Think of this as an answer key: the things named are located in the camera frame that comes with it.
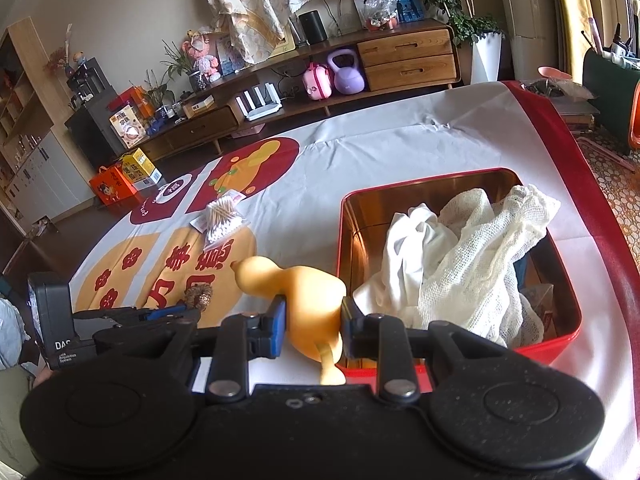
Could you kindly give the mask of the dark green storage bin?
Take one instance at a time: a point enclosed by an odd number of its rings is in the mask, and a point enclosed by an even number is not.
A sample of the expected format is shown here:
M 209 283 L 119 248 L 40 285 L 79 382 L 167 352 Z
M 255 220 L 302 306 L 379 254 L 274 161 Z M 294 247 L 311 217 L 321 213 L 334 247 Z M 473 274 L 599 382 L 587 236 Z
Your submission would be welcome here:
M 608 133 L 626 146 L 639 148 L 639 71 L 620 66 L 589 49 L 582 66 L 582 85 L 593 99 L 598 121 Z

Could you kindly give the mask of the green plant white pot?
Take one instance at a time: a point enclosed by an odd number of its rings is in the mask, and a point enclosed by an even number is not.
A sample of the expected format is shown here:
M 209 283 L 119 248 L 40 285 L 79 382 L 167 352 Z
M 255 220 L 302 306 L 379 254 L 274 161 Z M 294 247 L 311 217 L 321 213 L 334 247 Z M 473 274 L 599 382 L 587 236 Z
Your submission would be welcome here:
M 463 82 L 497 81 L 503 42 L 503 31 L 497 21 L 490 15 L 465 12 L 462 0 L 423 0 L 423 3 L 451 28 Z

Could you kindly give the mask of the clear plastic bag items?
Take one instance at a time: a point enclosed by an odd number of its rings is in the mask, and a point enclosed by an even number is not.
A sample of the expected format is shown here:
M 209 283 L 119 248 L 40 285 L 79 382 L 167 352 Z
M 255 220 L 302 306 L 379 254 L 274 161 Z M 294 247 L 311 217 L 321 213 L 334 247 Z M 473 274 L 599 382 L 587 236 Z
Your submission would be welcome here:
M 398 0 L 360 0 L 364 27 L 369 32 L 391 30 L 398 25 Z

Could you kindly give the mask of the wooden tv console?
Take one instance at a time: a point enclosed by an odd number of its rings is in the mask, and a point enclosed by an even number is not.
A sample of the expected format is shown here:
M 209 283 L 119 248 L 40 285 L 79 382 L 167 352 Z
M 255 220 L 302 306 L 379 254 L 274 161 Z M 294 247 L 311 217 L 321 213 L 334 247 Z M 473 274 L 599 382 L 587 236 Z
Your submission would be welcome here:
M 352 62 L 346 54 L 336 56 L 336 51 L 352 51 L 356 60 Z M 333 90 L 328 98 L 315 101 L 304 85 L 304 71 L 312 63 L 326 67 L 331 79 L 335 77 L 334 68 L 355 65 L 364 89 L 355 94 Z M 451 87 L 460 79 L 454 35 L 447 25 L 427 20 L 391 30 L 353 32 L 277 55 L 222 78 L 183 102 L 185 106 L 204 104 L 202 110 L 164 127 L 143 140 L 139 148 L 152 162 L 159 162 L 209 142 L 218 145 L 225 136 L 256 125 L 293 117 L 329 116 L 349 102 L 362 104 L 386 94 Z M 266 84 L 276 88 L 281 107 L 265 117 L 247 119 L 250 102 L 246 96 L 255 90 L 264 91 Z

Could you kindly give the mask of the brown leopard hair scrunchie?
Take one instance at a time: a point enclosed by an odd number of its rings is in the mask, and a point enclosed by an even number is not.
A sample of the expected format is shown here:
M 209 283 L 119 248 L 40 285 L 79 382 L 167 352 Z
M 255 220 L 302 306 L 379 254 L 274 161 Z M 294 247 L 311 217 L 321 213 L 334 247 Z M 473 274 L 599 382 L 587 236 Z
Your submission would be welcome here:
M 195 284 L 184 292 L 183 302 L 188 309 L 204 312 L 212 300 L 213 289 L 209 284 Z

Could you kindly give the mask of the red metal tin box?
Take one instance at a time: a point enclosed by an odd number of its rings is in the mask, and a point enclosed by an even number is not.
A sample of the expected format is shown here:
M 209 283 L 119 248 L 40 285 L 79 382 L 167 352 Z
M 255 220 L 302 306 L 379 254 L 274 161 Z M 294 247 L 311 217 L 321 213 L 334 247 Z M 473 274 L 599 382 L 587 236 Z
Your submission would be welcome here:
M 582 328 L 560 210 L 506 168 L 363 188 L 342 200 L 337 275 L 364 314 L 453 322 L 550 364 Z

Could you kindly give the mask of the white pink wipes packet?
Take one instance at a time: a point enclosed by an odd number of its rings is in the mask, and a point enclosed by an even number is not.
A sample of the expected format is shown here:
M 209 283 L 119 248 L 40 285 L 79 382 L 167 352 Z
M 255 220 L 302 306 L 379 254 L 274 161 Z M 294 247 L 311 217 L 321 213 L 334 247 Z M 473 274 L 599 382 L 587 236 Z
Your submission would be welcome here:
M 231 233 L 244 222 L 238 206 L 245 199 L 246 196 L 239 191 L 224 192 L 216 200 L 207 204 L 205 209 L 190 221 L 190 226 L 210 237 Z

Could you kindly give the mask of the snack box on console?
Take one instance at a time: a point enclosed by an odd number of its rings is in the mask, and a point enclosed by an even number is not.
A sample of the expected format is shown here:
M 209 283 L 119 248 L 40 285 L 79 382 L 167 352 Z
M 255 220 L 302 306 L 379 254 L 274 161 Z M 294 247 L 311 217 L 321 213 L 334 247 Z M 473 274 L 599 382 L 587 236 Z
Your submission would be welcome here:
M 110 123 L 126 148 L 132 148 L 146 136 L 145 128 L 131 105 L 126 105 L 113 114 Z

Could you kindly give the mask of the black cylindrical speaker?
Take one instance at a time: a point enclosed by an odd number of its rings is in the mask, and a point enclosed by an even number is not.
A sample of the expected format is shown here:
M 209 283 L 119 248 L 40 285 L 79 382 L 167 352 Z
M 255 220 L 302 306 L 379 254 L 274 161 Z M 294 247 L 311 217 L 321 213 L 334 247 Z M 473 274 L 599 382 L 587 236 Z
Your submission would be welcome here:
M 299 24 L 302 25 L 304 35 L 308 44 L 322 44 L 328 40 L 326 29 L 317 10 L 312 10 L 298 16 Z

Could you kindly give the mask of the purple kettlebell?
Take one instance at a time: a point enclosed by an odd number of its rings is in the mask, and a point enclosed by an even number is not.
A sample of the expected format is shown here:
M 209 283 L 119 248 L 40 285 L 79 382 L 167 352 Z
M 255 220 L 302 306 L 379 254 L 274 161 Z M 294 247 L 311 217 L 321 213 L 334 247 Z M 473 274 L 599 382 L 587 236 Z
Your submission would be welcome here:
M 338 66 L 335 63 L 337 58 L 347 56 L 350 58 L 350 64 Z M 363 92 L 366 82 L 359 71 L 359 60 L 357 53 L 352 49 L 338 49 L 331 52 L 326 59 L 329 68 L 333 72 L 333 83 L 335 89 L 344 94 L 351 96 Z

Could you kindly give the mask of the white knitted cloth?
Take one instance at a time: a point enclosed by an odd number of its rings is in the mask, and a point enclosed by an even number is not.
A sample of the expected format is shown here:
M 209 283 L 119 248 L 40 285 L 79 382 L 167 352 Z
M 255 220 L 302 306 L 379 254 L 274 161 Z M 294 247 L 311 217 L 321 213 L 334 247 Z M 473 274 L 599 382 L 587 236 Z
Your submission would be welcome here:
M 538 344 L 544 323 L 518 290 L 514 266 L 546 236 L 560 208 L 528 184 L 495 204 L 472 188 L 441 212 L 425 204 L 398 212 L 381 269 L 352 296 L 363 313 L 395 315 L 409 328 L 447 321 L 506 348 Z

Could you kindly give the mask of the yellow rubber duck toy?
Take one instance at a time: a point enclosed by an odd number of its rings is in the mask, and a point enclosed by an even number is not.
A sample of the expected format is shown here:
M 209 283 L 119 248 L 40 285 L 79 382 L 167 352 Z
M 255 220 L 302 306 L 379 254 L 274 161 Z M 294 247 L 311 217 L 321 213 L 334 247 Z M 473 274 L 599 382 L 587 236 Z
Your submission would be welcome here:
M 310 266 L 281 268 L 263 256 L 235 261 L 235 283 L 248 296 L 282 296 L 286 307 L 286 336 L 303 356 L 320 363 L 320 384 L 346 382 L 337 367 L 343 353 L 342 301 L 346 285 L 336 276 Z

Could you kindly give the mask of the cotton swabs plastic bag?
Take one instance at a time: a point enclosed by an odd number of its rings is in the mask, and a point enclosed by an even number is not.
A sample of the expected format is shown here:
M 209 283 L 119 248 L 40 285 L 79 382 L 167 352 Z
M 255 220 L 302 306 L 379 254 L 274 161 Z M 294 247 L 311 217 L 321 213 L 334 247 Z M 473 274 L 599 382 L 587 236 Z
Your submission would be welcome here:
M 244 226 L 247 220 L 239 211 L 240 200 L 232 196 L 222 196 L 206 207 L 206 230 L 203 249 L 208 252 L 228 240 Z

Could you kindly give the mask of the yellow cardboard box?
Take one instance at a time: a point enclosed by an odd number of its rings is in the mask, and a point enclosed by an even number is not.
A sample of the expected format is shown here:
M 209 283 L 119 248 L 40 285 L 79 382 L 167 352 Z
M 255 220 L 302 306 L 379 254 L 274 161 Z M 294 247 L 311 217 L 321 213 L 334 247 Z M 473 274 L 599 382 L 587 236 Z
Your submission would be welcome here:
M 158 185 L 163 179 L 160 170 L 154 166 L 141 148 L 122 156 L 120 163 L 122 164 L 122 173 L 137 191 Z

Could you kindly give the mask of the black cabinet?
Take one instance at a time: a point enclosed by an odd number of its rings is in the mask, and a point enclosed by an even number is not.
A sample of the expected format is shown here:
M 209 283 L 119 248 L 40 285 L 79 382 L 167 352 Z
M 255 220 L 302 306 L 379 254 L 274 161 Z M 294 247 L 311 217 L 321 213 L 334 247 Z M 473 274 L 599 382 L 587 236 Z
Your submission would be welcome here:
M 73 109 L 65 122 L 68 132 L 94 170 L 111 166 L 126 151 L 110 122 L 113 113 L 108 106 L 117 96 L 114 88 L 95 58 L 79 65 L 66 84 Z

